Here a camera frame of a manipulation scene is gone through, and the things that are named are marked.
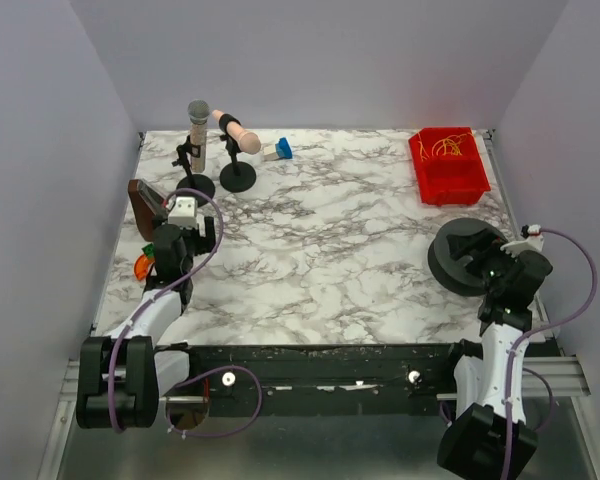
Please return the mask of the black cable spool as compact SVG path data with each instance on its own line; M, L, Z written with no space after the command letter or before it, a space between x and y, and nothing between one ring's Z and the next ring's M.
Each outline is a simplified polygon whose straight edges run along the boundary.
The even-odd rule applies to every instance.
M476 218L457 218L445 223L431 242L427 261L434 278L448 291L477 297L486 292L485 271L500 255L504 234Z

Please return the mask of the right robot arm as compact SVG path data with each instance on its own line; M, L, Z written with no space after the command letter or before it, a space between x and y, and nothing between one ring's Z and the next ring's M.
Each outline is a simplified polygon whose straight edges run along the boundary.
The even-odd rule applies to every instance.
M460 343L451 357L456 410L438 464L462 479L515 479L538 445L522 402L523 363L530 305L553 267L539 244L509 242L494 227L471 219L438 232L428 263L444 288L482 299L479 342Z

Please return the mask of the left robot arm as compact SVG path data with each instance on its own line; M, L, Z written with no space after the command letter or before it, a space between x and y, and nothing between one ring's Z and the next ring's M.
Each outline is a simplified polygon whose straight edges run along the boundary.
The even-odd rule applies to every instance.
M81 428L121 432L153 425L160 398L157 341L188 307L191 277L210 261L222 234L211 216L203 229L171 223L154 229L155 262L140 305L116 329L82 343L76 395Z

